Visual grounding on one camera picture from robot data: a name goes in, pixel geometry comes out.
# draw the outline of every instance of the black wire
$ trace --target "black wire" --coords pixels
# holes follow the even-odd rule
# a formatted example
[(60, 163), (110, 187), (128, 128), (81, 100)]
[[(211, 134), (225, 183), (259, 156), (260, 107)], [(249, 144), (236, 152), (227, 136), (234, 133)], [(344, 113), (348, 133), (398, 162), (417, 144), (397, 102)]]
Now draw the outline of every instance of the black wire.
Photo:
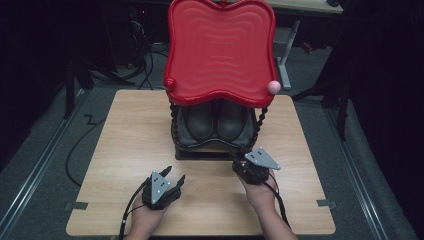
[(129, 211), (128, 214), (132, 213), (134, 210), (137, 210), (137, 209), (142, 208), (142, 207), (145, 207), (145, 206), (146, 205), (143, 204), (141, 206), (135, 207), (135, 208), (131, 209), (131, 211)]
[[(137, 76), (137, 75), (139, 75), (140, 73), (142, 73), (144, 70), (146, 70), (146, 64), (145, 64), (145, 62), (143, 61), (142, 63), (141, 63), (141, 65), (134, 71), (134, 72), (132, 72), (132, 73), (129, 73), (128, 75), (126, 75), (126, 76), (122, 76), (122, 77), (119, 77), (119, 79), (121, 79), (121, 80), (128, 80), (128, 79), (131, 79), (131, 78), (133, 78), (133, 77), (135, 77), (135, 76)], [(90, 74), (91, 74), (91, 76), (93, 77), (93, 78), (96, 78), (96, 79), (98, 79), (98, 80), (101, 80), (101, 81), (112, 81), (112, 79), (110, 79), (110, 78), (108, 78), (108, 77), (102, 77), (102, 76), (99, 76), (99, 75), (97, 75), (96, 73), (94, 73), (94, 72), (90, 72)]]
[(152, 74), (152, 71), (153, 71), (153, 54), (152, 54), (152, 46), (150, 46), (150, 49), (149, 49), (149, 56), (150, 56), (150, 63), (151, 63), (151, 67), (150, 67), (150, 70), (149, 70), (149, 73), (147, 73), (146, 72), (146, 77), (143, 79), (143, 81), (141, 82), (141, 84), (140, 84), (140, 86), (138, 87), (138, 90), (140, 90), (142, 87), (143, 87), (143, 85), (144, 85), (144, 83), (147, 81), (147, 83), (149, 84), (149, 86), (150, 86), (150, 90), (153, 90), (153, 87), (152, 87), (152, 84), (150, 84), (150, 81), (149, 81), (149, 77), (150, 77), (150, 75)]
[(144, 206), (144, 205), (142, 205), (140, 207), (134, 208), (131, 211), (129, 211), (130, 208), (131, 208), (131, 204), (133, 203), (134, 199), (137, 197), (137, 194), (141, 191), (141, 189), (143, 189), (146, 186), (146, 183), (147, 183), (147, 179), (140, 185), (140, 187), (137, 188), (137, 190), (132, 195), (130, 201), (128, 202), (128, 205), (125, 209), (124, 215), (122, 216), (121, 229), (119, 230), (119, 240), (124, 239), (125, 225), (127, 224), (127, 218), (128, 218), (128, 215), (130, 214), (130, 212), (132, 212), (133, 210), (135, 210), (137, 208)]
[(280, 194), (277, 191), (275, 191), (275, 189), (271, 187), (267, 182), (263, 182), (263, 184), (267, 186), (274, 193), (275, 197), (277, 198), (278, 205), (280, 206), (281, 218), (284, 220), (284, 222), (286, 222), (287, 226), (290, 227), (289, 220), (287, 219), (287, 216), (286, 216), (286, 209), (284, 207), (283, 199), (281, 198)]
[(275, 185), (277, 186), (277, 193), (280, 193), (280, 188), (278, 187), (278, 183), (277, 180), (275, 179), (274, 176), (272, 176), (271, 174), (269, 175), (272, 179), (274, 179)]
[(84, 135), (82, 135), (78, 141), (74, 144), (74, 146), (71, 148), (71, 150), (68, 153), (68, 157), (66, 158), (66, 163), (65, 163), (65, 170), (66, 170), (66, 175), (68, 176), (68, 178), (78, 187), (81, 187), (81, 183), (79, 183), (78, 181), (76, 181), (71, 173), (69, 172), (69, 160), (71, 158), (72, 153), (74, 152), (75, 148), (78, 146), (78, 144), (84, 139), (85, 136), (87, 136), (91, 131), (93, 131), (94, 128), (96, 128), (97, 126), (99, 126), (101, 123), (103, 123), (106, 120), (106, 118), (104, 118), (103, 120), (101, 120), (100, 122), (96, 123), (95, 125), (93, 125), (87, 132), (84, 133)]

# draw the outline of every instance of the hand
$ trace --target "hand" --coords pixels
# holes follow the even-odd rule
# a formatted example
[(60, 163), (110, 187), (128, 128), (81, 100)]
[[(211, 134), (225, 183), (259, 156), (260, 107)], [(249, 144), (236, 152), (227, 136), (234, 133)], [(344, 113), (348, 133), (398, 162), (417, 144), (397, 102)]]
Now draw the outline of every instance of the hand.
[[(133, 203), (133, 209), (143, 205), (141, 194), (137, 195)], [(163, 210), (151, 210), (148, 207), (140, 207), (131, 212), (131, 231), (125, 240), (147, 240), (158, 228), (166, 207)]]
[[(269, 170), (269, 178), (266, 181), (274, 190), (277, 183), (274, 181), (274, 171)], [(247, 200), (255, 209), (258, 215), (259, 224), (261, 225), (262, 232), (267, 240), (297, 240), (298, 238), (290, 229), (290, 227), (278, 215), (275, 209), (275, 195), (264, 184), (251, 185), (247, 184), (239, 177), (241, 183), (246, 190)]]
[[(277, 184), (272, 177), (275, 178), (274, 171), (269, 170), (270, 176), (266, 181), (271, 187), (276, 189)], [(247, 184), (243, 179), (239, 177), (241, 183), (246, 190), (247, 200), (255, 209), (255, 211), (261, 211), (264, 208), (275, 210), (275, 195), (274, 193), (264, 184), (252, 185)]]

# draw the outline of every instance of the red plastic tray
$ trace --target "red plastic tray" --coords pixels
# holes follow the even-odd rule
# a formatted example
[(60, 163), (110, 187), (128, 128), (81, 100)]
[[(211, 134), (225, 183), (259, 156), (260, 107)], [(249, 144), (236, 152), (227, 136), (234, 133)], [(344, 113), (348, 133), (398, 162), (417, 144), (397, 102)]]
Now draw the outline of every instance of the red plastic tray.
[(174, 0), (168, 18), (164, 85), (170, 101), (186, 106), (226, 98), (254, 108), (271, 103), (275, 16), (266, 2)]

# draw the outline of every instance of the gray carpet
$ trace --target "gray carpet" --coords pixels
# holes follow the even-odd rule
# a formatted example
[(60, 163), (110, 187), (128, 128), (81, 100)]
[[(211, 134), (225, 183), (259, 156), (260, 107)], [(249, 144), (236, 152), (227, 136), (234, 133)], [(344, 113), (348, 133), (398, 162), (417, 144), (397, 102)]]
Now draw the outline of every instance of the gray carpet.
[[(292, 49), (287, 62), (292, 90), (282, 91), (281, 94), (294, 95), (313, 86), (330, 52), (331, 49), (326, 49), (308, 54), (299, 48)], [(160, 87), (166, 58), (154, 54), (153, 59), (153, 72), (149, 79), (153, 86)], [(128, 71), (121, 69), (120, 74)], [(133, 79), (137, 83), (136, 87), (144, 76), (142, 73)], [(66, 234), (65, 228), (71, 212), (64, 209), (64, 206), (68, 202), (75, 201), (79, 188), (67, 177), (66, 160), (75, 143), (93, 127), (88, 124), (89, 117), (86, 115), (92, 115), (91, 123), (102, 121), (107, 116), (115, 92), (122, 88), (113, 83), (96, 81), (96, 86), (91, 92), (79, 97), (79, 99), (85, 97), (85, 100), (53, 152), (47, 171), (37, 183), (26, 207), (16, 223), (12, 224), (13, 228), (8, 233), (8, 239), (75, 239)], [(19, 152), (0, 174), (2, 216), (6, 215), (32, 169), (43, 156), (49, 140), (63, 123), (61, 118), (64, 114), (64, 99), (64, 91), (62, 91), (50, 109), (34, 124), (31, 134)], [(344, 160), (345, 153), (340, 147), (338, 136), (334, 133), (334, 124), (328, 118), (329, 110), (321, 108), (319, 97), (296, 102), (295, 106), (324, 192), (327, 199), (337, 204), (337, 207), (331, 210), (336, 224), (334, 234), (299, 236), (300, 239), (375, 239), (349, 175)], [(69, 170), (77, 182), (81, 183), (84, 178), (101, 128), (102, 124), (87, 134), (69, 158)], [(344, 144), (351, 153), (375, 203), (376, 211), (384, 224), (386, 239), (417, 239), (375, 163), (351, 105), (346, 125), (346, 138), (347, 141)], [(110, 237), (81, 239), (110, 239)]]

